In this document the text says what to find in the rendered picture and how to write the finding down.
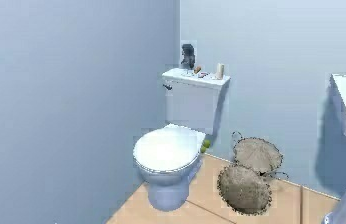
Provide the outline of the dark grey statuette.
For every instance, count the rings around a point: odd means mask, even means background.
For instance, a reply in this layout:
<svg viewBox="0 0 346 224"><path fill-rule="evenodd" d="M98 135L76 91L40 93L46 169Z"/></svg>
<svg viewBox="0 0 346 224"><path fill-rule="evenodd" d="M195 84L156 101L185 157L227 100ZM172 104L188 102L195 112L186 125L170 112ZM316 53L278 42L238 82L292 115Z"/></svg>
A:
<svg viewBox="0 0 346 224"><path fill-rule="evenodd" d="M191 44L182 45L182 56L181 65L184 69L193 69L195 64L194 47Z"/></svg>

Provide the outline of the white toilet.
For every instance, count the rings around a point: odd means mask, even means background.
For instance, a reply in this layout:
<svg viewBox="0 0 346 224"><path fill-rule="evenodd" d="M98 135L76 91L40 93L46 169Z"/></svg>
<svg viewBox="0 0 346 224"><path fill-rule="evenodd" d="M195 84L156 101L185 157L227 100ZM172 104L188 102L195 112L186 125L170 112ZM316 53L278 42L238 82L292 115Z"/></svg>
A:
<svg viewBox="0 0 346 224"><path fill-rule="evenodd" d="M198 78L199 73L173 68L161 75L166 125L145 133L133 148L148 200L157 210L173 211L185 203L202 165L202 143L218 134L230 77Z"/></svg>

